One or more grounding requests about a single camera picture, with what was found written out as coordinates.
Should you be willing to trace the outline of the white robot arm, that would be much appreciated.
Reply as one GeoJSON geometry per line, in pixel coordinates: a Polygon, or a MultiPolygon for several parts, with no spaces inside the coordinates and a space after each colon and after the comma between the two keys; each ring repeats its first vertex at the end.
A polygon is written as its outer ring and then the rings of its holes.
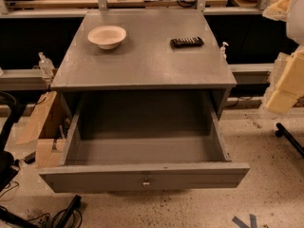
{"type": "Polygon", "coordinates": [[[278,0],[262,15],[285,22],[287,37],[298,44],[291,55],[279,53],[262,99],[261,112],[275,118],[304,96],[304,0],[278,0]]]}

